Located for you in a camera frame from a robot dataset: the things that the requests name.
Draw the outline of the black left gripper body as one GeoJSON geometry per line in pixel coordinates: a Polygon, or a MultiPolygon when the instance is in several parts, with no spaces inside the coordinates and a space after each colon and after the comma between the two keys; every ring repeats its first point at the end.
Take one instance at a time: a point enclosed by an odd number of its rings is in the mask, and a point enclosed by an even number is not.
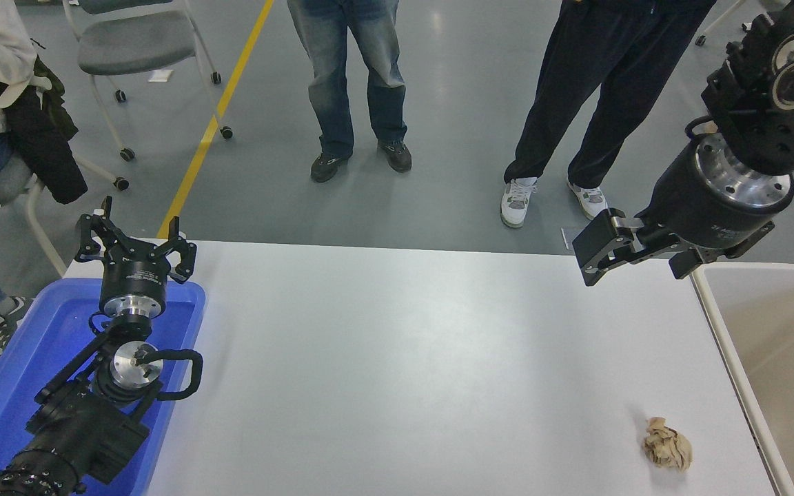
{"type": "Polygon", "coordinates": [[[164,307],[167,277],[165,256],[148,258],[156,246],[143,241],[105,241],[100,307],[164,307]]]}

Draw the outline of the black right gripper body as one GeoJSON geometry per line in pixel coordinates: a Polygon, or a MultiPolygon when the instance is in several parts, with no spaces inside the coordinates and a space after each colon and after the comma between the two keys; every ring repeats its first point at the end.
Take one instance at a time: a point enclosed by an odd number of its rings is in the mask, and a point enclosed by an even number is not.
{"type": "Polygon", "coordinates": [[[724,142],[687,145],[660,176],[642,211],[642,244],[695,247],[703,260],[737,258],[774,229],[791,203],[791,175],[769,176],[724,142]]]}

